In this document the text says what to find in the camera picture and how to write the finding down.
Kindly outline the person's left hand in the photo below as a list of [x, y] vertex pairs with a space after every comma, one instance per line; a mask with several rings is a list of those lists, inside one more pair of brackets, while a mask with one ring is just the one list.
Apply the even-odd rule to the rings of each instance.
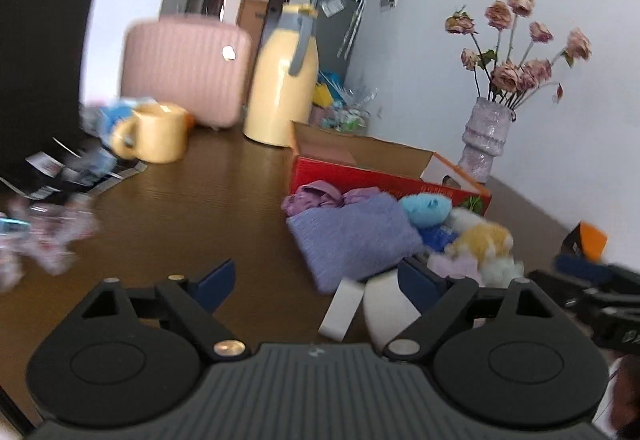
[[638, 356], [620, 360], [610, 414], [610, 424], [619, 439], [639, 438], [639, 368]]

